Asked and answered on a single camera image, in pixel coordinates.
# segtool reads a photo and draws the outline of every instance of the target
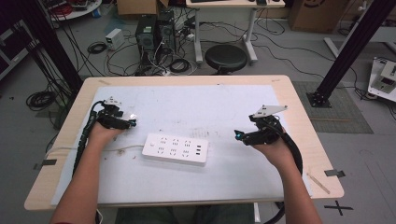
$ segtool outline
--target stool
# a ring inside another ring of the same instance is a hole
[[[216,45],[207,50],[206,63],[218,70],[216,75],[228,75],[245,67],[248,62],[246,53],[233,45]]]

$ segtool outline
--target cardboard box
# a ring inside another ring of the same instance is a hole
[[[119,15],[159,14],[169,0],[118,0]]]
[[[263,12],[259,10],[256,17],[268,19],[286,19],[290,14],[290,7],[274,7]]]
[[[289,14],[293,31],[332,33],[349,0],[295,0]]]

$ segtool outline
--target black pole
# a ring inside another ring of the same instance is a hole
[[[82,79],[64,51],[58,36],[51,29],[44,14],[44,8],[40,6],[37,0],[15,0],[15,5],[21,13],[23,22],[48,53],[72,91],[72,98],[75,99],[81,89]]]
[[[349,67],[395,6],[395,0],[373,1],[317,90],[307,94],[312,106],[324,106],[328,103],[329,97]]]

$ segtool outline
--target skin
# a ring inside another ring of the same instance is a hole
[[[259,150],[279,171],[285,194],[286,223],[322,223],[285,142],[279,138],[271,145],[253,147]]]
[[[94,223],[99,191],[99,164],[103,148],[122,133],[95,123],[72,180],[50,223]]]
[[[50,223],[94,223],[102,150],[120,133],[121,130],[106,129],[97,122],[94,124],[78,168]],[[284,141],[279,139],[271,145],[253,147],[279,171],[285,192],[286,222],[288,224],[322,223]]]

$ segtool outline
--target power strip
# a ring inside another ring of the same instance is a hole
[[[204,139],[149,133],[143,155],[156,161],[205,165],[208,142]]]

